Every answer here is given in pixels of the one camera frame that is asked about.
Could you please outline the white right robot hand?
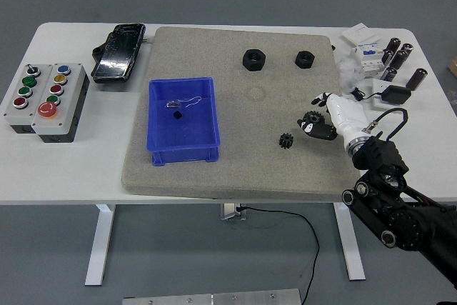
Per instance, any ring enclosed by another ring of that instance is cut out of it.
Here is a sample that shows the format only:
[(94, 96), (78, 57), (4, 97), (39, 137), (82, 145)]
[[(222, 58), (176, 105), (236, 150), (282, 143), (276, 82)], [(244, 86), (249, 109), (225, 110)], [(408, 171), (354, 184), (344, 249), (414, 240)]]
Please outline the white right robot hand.
[(308, 136), (332, 141), (340, 135), (349, 155), (355, 153), (371, 136), (364, 131), (368, 119), (358, 102), (325, 92), (311, 103), (326, 107), (331, 123), (326, 123), (323, 115), (317, 111), (306, 112), (302, 119), (297, 120), (297, 124)]

